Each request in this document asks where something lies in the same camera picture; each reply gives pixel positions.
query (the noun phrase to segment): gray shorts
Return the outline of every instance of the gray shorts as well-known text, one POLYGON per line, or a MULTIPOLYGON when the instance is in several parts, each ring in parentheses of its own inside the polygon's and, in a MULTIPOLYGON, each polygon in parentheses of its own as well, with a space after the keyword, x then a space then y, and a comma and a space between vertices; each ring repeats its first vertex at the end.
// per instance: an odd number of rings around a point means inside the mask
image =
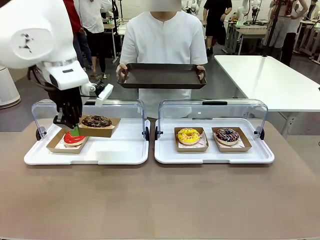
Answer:
MULTIPOLYGON (((289 25, 291 22, 291 17, 287 16, 279 16, 278 21, 276 22, 274 32, 271 38, 270 47, 274 48, 282 48, 284 46, 286 35, 289 31, 289 25)), ((269 27, 268 31, 266 32, 265 38, 263 40, 263 45, 267 45, 267 39, 269 36, 271 27, 269 27)))

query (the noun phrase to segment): white tray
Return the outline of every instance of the white tray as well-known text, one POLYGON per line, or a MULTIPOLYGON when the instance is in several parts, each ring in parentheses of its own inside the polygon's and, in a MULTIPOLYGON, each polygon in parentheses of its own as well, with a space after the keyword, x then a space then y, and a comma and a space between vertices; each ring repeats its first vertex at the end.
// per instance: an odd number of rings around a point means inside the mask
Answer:
POLYGON ((163 134, 155 141, 154 157, 162 164, 269 164, 275 155, 265 141, 254 135, 255 128, 243 118, 214 118, 210 120, 161 119, 163 134), (208 139, 206 152, 177 152, 174 130, 178 127, 202 127, 208 139), (248 152, 220 152, 212 134, 212 127, 240 127, 250 141, 248 152))
MULTIPOLYGON (((150 122, 145 121, 150 129, 150 122)), ((47 144, 61 128, 52 124, 45 138, 37 141, 24 156, 28 165, 138 165, 148 158, 149 142, 142 135, 142 120, 122 118, 111 138, 90 137, 80 154, 54 153, 47 144)))

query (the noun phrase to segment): yellow frosted donut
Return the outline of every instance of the yellow frosted donut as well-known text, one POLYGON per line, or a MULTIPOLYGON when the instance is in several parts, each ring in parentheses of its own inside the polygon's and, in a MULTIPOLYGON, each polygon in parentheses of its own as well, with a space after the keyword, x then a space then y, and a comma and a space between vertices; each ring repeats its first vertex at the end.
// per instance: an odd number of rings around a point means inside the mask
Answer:
POLYGON ((178 132, 179 142, 185 145, 194 145, 200 140, 200 133, 193 128, 183 128, 178 132))

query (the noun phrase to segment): clear plastic lid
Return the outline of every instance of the clear plastic lid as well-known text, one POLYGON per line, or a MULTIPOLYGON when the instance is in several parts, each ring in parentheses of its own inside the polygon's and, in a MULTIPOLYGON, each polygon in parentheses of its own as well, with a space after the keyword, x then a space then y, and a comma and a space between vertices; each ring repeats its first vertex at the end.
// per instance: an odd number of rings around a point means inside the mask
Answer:
POLYGON ((263 127, 266 121, 268 107, 255 99, 186 99, 163 100, 158 109, 158 126, 156 138, 162 134, 162 125, 166 120, 192 119, 245 119, 254 129, 254 134, 263 139, 263 127))
MULTIPOLYGON (((53 124, 58 114, 56 104, 51 100, 41 100, 32 106, 32 115, 40 138, 45 138, 47 129, 53 124)), ((100 115, 119 118, 131 123, 141 123, 141 132, 146 138, 145 110, 140 100, 106 100, 102 106, 96 106, 95 100, 89 100, 83 106, 82 115, 100 115)))

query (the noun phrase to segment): black serving tray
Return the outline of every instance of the black serving tray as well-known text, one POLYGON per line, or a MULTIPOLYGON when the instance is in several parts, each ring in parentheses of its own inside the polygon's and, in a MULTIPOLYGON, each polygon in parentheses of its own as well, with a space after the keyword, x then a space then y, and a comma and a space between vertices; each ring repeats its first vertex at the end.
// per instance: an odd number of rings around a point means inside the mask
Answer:
POLYGON ((207 84, 206 72, 193 64, 129 63, 120 69, 118 84, 126 89, 201 89, 207 84))

